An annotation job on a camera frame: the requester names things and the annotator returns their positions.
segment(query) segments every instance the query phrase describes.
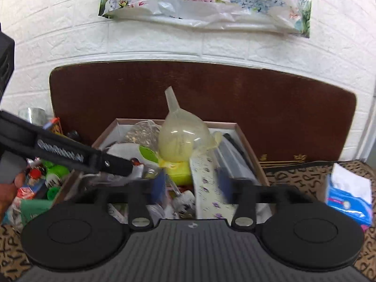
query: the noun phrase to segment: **yellow sponge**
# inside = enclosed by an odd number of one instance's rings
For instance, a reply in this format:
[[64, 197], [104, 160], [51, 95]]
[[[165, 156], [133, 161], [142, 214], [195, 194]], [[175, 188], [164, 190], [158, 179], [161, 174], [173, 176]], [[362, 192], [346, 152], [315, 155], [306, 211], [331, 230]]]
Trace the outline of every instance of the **yellow sponge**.
[[159, 166], [166, 168], [167, 174], [176, 185], [192, 184], [192, 174], [188, 161], [174, 163], [159, 158]]

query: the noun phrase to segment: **cardboard box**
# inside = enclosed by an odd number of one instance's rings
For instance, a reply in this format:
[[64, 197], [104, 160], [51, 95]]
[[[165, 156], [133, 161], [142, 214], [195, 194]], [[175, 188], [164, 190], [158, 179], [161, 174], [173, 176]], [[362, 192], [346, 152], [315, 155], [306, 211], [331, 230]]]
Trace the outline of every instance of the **cardboard box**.
[[[132, 125], [137, 122], [143, 121], [143, 119], [115, 119], [106, 130], [99, 136], [99, 138], [93, 143], [92, 147], [100, 150], [104, 150], [109, 145], [122, 138]], [[153, 120], [157, 125], [162, 125], [163, 120]], [[247, 160], [252, 163], [255, 170], [255, 176], [264, 186], [269, 186], [268, 179], [257, 160], [255, 153], [245, 138], [242, 130], [237, 123], [223, 123], [223, 122], [205, 122], [210, 132], [221, 131], [222, 133], [228, 133], [235, 140], [235, 142], [243, 149]], [[56, 196], [54, 204], [62, 202], [63, 200], [71, 198], [78, 187], [82, 172], [72, 171], [69, 177], [64, 182], [59, 194]]]

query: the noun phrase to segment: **leopard print fabric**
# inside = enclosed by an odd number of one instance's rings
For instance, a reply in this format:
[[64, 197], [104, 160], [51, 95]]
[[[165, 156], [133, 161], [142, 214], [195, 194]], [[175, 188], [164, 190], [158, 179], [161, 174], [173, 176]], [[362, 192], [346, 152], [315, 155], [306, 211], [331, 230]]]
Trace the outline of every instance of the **leopard print fabric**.
[[0, 272], [12, 281], [30, 267], [18, 234], [10, 226], [0, 226]]
[[[355, 267], [367, 278], [376, 281], [376, 179], [373, 170], [361, 161], [337, 162], [349, 171], [368, 178], [372, 185], [372, 226], [365, 232], [365, 241]], [[270, 185], [290, 184], [301, 192], [313, 197], [320, 197], [324, 190], [326, 176], [332, 172], [334, 162], [310, 162], [285, 167], [264, 168]]]

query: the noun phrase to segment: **finger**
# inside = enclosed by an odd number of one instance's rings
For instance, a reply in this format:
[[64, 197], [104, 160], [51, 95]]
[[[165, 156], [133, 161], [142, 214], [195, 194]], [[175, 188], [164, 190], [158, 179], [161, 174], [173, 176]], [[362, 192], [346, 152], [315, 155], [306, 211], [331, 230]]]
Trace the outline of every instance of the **finger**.
[[3, 221], [4, 214], [5, 214], [7, 209], [8, 209], [8, 204], [0, 202], [0, 224]]
[[14, 184], [0, 184], [0, 204], [11, 204], [17, 195], [17, 188]]
[[14, 184], [15, 186], [19, 189], [20, 187], [22, 187], [25, 183], [25, 173], [24, 172], [21, 172], [19, 173], [16, 178], [14, 179]]

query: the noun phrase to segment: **black suction cup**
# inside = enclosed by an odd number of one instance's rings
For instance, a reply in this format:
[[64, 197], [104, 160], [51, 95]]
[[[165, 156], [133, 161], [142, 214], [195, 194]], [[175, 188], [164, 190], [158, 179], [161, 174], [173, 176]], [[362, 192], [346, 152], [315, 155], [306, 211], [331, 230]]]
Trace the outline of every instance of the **black suction cup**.
[[314, 202], [282, 208], [265, 222], [261, 240], [272, 256], [287, 265], [327, 271], [355, 262], [364, 234], [353, 219]]
[[29, 222], [21, 241], [33, 264], [84, 270], [115, 255], [126, 228], [94, 204], [61, 204]]

